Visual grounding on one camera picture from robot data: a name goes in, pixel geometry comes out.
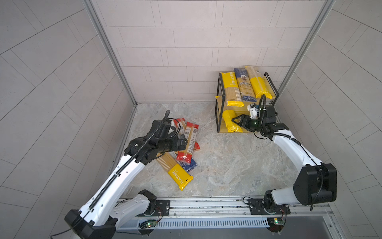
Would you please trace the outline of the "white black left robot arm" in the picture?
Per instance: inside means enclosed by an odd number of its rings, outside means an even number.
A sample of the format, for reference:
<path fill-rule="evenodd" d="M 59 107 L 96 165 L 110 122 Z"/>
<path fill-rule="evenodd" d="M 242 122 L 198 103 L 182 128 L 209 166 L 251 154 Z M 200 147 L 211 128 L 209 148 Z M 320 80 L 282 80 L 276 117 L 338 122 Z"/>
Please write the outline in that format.
<path fill-rule="evenodd" d="M 70 210 L 65 222 L 81 239 L 111 239 L 125 222 L 143 213 L 152 213 L 156 196 L 143 190 L 125 204 L 117 201 L 132 180 L 153 160 L 167 152 L 181 151 L 187 139 L 172 126 L 170 111 L 152 122 L 147 135 L 132 140 L 120 162 L 97 193 L 80 209 Z"/>

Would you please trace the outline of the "yellow pasta pack wholewheat spaghetti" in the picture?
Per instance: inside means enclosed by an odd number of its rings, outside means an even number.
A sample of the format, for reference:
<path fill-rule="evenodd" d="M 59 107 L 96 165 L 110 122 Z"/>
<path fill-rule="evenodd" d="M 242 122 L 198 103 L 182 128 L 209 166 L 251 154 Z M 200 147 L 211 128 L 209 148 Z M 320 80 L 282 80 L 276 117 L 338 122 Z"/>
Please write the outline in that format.
<path fill-rule="evenodd" d="M 225 90 L 227 105 L 230 107 L 244 107 L 235 73 L 221 73 L 221 77 Z"/>

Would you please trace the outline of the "blue clear spaghetti pack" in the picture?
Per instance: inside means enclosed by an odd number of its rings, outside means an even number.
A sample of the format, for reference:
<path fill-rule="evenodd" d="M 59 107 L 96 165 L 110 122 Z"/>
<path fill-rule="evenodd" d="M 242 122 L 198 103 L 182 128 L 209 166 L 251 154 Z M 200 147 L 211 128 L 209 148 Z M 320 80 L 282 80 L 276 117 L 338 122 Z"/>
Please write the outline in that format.
<path fill-rule="evenodd" d="M 234 68 L 234 73 L 242 100 L 246 102 L 256 102 L 256 96 L 247 70 L 244 68 Z"/>

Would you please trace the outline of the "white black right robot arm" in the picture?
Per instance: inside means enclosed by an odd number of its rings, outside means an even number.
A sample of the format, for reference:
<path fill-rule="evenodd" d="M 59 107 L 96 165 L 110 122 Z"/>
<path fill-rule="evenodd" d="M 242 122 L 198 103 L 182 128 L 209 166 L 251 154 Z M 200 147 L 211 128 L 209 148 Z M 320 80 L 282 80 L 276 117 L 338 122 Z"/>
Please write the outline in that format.
<path fill-rule="evenodd" d="M 310 153 L 298 141 L 289 128 L 277 121 L 274 106 L 266 104 L 262 95 L 258 105 L 248 107 L 249 115 L 240 115 L 232 122 L 261 139 L 269 139 L 278 145 L 292 161 L 299 174 L 292 187 L 268 190 L 262 200 L 262 207 L 268 214 L 281 212 L 288 205 L 300 204 L 313 207 L 315 204 L 334 202 L 337 199 L 337 169 L 331 163 L 324 163 Z"/>

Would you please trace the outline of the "yellow kraft pasta pack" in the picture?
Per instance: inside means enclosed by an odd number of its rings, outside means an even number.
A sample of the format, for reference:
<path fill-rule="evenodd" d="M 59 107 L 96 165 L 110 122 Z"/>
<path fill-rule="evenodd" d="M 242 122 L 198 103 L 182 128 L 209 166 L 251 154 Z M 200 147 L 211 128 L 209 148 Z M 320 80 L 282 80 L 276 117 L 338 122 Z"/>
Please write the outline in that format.
<path fill-rule="evenodd" d="M 222 118 L 224 119 L 227 131 L 229 133 L 243 133 L 242 128 L 232 121 L 235 117 L 236 113 L 234 110 L 224 110 L 222 113 Z"/>
<path fill-rule="evenodd" d="M 250 83 L 252 85 L 255 97 L 260 99 L 262 95 L 265 95 L 266 98 L 272 99 L 270 91 L 268 91 L 265 80 L 263 79 L 260 71 L 254 66 L 245 66 L 248 76 L 250 78 Z"/>

